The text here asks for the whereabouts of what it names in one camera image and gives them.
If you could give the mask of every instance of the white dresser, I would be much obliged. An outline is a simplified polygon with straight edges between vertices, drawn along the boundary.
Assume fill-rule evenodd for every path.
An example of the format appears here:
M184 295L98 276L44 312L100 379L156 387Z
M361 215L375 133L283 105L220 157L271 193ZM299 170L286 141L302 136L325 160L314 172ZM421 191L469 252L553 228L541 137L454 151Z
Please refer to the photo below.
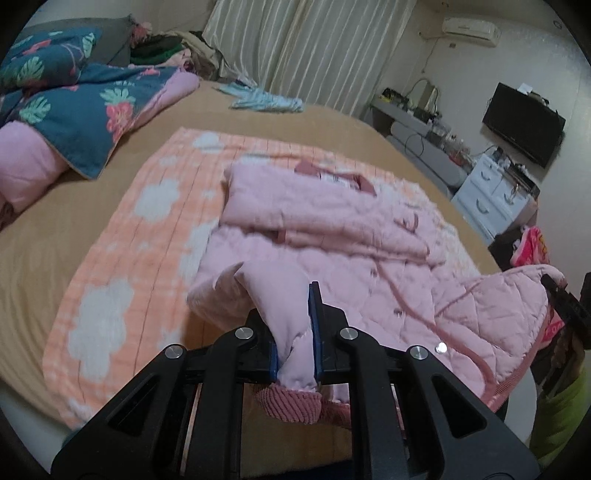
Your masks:
M486 155L452 199L486 245L511 226L525 225L537 210L534 198Z

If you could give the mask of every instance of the black television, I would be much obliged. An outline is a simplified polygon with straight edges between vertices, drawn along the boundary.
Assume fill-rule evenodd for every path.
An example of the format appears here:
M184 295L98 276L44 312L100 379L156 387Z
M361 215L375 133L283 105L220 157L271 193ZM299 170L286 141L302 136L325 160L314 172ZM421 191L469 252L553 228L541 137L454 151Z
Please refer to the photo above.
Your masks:
M545 167L560 145L565 120L536 98L499 83L482 122Z

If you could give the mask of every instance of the drawer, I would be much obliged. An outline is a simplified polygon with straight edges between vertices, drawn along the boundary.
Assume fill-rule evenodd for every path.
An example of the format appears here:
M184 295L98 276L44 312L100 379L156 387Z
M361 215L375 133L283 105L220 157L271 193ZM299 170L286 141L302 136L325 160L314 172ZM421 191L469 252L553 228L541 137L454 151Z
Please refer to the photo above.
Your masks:
M499 186L503 179L502 171L499 166L490 158L483 156L474 170L470 173L470 180L486 194L492 195L492 192Z
M489 231L488 228L486 228L484 225L482 225L476 219L474 219L472 215L470 215L470 212L468 212L464 208L464 206L456 200L455 197L452 200L452 203L453 206L457 209L457 211L460 212L460 214L464 217L464 220L468 223L468 225L472 227L472 230L474 230L476 233L478 233L478 235L480 235L482 241L488 247L495 239L495 235L493 234L493 232Z
M529 202L529 194L519 184L503 178L492 194L492 201L501 212L511 218L517 218Z
M512 218L499 210L472 182L464 183L456 197L470 215L488 228L493 236L503 233L512 222Z

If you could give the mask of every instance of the air conditioner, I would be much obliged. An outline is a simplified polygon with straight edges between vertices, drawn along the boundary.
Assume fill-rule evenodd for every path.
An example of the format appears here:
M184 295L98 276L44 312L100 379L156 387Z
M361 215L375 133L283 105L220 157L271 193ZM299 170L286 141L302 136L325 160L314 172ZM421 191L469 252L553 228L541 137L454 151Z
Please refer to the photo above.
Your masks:
M488 47L496 47L501 37L501 31L494 23L476 18L446 17L442 29L445 35Z

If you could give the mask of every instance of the orange blanket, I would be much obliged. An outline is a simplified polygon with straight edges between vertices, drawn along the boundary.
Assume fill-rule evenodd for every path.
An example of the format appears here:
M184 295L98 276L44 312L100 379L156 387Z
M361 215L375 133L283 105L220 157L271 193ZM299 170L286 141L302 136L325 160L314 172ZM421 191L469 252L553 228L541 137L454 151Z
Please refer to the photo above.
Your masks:
M219 336L191 316L186 294L223 208L224 169L302 160L360 173L378 195L436 210L418 185L319 148L178 130L142 166L61 301L43 373L70 427L88 421L165 346L199 348ZM439 228L450 268L477 275L455 228L442 218Z

